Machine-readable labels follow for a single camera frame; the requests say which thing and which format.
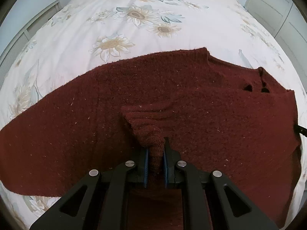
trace triangular cutout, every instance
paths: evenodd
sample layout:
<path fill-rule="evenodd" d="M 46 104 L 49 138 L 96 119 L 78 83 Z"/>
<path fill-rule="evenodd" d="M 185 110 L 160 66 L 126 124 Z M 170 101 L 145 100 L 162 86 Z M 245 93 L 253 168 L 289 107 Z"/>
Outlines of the triangular cutout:
<path fill-rule="evenodd" d="M 251 212 L 249 206 L 230 187 L 225 186 L 224 191 L 234 217 L 240 217 Z"/>
<path fill-rule="evenodd" d="M 87 186 L 83 185 L 64 205 L 61 206 L 60 211 L 72 217 L 76 217 L 86 190 Z"/>

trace metal pin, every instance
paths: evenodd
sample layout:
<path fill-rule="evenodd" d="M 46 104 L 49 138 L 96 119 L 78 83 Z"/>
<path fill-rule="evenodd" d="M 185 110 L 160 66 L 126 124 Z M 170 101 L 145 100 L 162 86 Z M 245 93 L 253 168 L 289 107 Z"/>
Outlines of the metal pin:
<path fill-rule="evenodd" d="M 125 165 L 127 166 L 127 167 L 133 167 L 134 166 L 134 161 L 127 161 L 126 163 L 125 163 Z"/>
<path fill-rule="evenodd" d="M 177 162 L 177 165 L 178 165 L 179 167 L 185 167 L 185 166 L 187 166 L 187 163 L 186 163 L 185 161 L 178 161 L 178 162 Z"/>
<path fill-rule="evenodd" d="M 90 176 L 97 176 L 98 175 L 98 170 L 91 170 L 88 174 L 90 175 Z"/>
<path fill-rule="evenodd" d="M 215 170 L 213 171 L 212 173 L 215 177 L 221 177 L 222 176 L 222 172 L 218 171 L 218 170 Z"/>

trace red sweater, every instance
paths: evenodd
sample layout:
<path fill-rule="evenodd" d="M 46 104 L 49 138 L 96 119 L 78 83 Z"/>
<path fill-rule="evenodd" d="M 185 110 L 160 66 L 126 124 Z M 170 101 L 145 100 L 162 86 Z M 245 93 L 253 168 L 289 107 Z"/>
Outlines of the red sweater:
<path fill-rule="evenodd" d="M 143 106 L 162 109 L 140 117 Z M 205 48 L 106 64 L 48 94 L 0 131 L 0 180 L 15 193 L 61 196 L 90 169 L 106 171 L 129 159 L 140 145 L 126 121 L 152 148 L 150 167 L 158 173 L 161 142 L 142 142 L 142 123 L 130 113 L 135 108 L 141 121 L 166 113 L 150 125 L 170 137 L 173 149 L 198 168 L 230 176 L 283 225 L 300 175 L 294 92 L 261 67 L 220 61 Z M 177 191 L 156 188 L 132 197 L 131 229 L 182 228 Z"/>

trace flower center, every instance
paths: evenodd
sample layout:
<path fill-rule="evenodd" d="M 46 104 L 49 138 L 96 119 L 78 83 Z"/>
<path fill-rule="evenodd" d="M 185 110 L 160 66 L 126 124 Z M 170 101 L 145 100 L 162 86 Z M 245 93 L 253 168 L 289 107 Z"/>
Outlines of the flower center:
<path fill-rule="evenodd" d="M 140 20 L 144 20 L 145 19 L 145 16 L 143 16 L 141 13 L 133 10 L 133 11 L 130 11 L 128 13 L 129 16 L 131 17 L 134 17 L 134 18 L 137 18 L 137 19 L 140 19 Z"/>
<path fill-rule="evenodd" d="M 162 33 L 169 33 L 170 32 L 168 27 L 158 27 L 158 30 Z"/>
<path fill-rule="evenodd" d="M 104 49 L 110 49 L 118 46 L 118 41 L 117 40 L 109 40 L 107 42 L 101 43 L 100 48 L 102 50 Z"/>

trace bed sheet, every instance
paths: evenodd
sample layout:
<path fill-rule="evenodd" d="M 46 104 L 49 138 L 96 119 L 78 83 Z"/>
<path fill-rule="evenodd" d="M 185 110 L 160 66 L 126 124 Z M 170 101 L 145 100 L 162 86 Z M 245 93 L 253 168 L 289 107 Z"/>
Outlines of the bed sheet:
<path fill-rule="evenodd" d="M 99 65 L 201 47 L 236 65 L 264 67 L 295 91 L 298 122 L 307 127 L 307 95 L 291 61 L 237 0 L 72 0 L 37 31 L 7 73 L 0 90 L 0 129 L 46 94 Z M 304 138 L 301 151 L 302 173 L 285 226 L 297 214 L 305 187 Z M 59 199 L 15 194 L 1 182 L 0 195 L 23 229 Z"/>

